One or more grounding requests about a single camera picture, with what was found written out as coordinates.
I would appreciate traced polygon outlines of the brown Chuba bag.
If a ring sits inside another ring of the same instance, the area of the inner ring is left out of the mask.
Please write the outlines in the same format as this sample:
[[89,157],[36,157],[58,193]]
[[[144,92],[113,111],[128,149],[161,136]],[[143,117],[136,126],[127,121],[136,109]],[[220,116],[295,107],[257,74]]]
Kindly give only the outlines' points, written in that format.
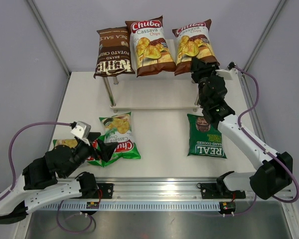
[[125,24],[133,42],[138,77],[176,70],[164,36],[162,16],[149,20],[127,20]]
[[190,72],[193,58],[218,63],[209,38],[211,24],[212,20],[208,19],[172,30],[177,41],[175,76]]

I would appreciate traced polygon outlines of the brown Kettle sea salt bag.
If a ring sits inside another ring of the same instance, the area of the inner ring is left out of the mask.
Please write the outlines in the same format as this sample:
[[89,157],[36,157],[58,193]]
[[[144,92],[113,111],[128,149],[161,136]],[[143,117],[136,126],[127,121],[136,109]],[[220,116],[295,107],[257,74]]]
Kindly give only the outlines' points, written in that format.
[[97,33],[99,50],[94,78],[134,74],[128,28],[126,26],[105,28],[98,30]]

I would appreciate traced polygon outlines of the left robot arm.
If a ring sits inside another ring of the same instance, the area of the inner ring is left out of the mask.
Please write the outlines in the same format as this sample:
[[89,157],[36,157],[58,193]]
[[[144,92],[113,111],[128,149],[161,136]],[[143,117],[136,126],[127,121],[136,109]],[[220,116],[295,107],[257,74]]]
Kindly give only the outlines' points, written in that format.
[[0,224],[22,221],[34,211],[61,200],[90,199],[98,192],[94,174],[84,172],[71,182],[58,185],[58,179],[68,178],[89,157],[109,161],[118,144],[97,139],[91,142],[77,139],[73,148],[58,145],[30,163],[18,177],[15,187],[0,193]]

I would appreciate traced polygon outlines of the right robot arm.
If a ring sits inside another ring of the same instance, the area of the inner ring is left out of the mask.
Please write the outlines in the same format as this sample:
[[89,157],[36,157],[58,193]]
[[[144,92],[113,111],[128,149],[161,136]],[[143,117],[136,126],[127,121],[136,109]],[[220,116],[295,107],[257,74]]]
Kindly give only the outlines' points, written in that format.
[[295,199],[299,197],[299,185],[293,176],[293,158],[279,153],[254,135],[241,123],[241,115],[226,103],[225,80],[219,75],[217,63],[205,63],[194,57],[190,72],[198,84],[198,103],[206,121],[222,135],[230,139],[249,159],[255,172],[238,173],[229,171],[216,179],[216,191],[221,197],[228,197],[235,191],[253,191],[266,200],[294,184]]

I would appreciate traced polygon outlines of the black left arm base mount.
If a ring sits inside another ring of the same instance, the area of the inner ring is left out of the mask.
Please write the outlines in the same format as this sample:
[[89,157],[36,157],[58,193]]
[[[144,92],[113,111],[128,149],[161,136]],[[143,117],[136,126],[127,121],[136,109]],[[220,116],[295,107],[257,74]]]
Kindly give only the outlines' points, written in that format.
[[113,183],[97,183],[98,190],[90,197],[90,199],[99,199],[99,195],[101,195],[101,199],[112,199],[114,184]]

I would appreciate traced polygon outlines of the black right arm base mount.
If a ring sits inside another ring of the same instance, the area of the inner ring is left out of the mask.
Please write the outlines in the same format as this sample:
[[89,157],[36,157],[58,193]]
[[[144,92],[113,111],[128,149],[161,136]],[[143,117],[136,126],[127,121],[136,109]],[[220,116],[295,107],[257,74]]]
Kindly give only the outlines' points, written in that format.
[[229,191],[217,183],[197,183],[196,187],[200,190],[202,199],[246,199],[244,191]]

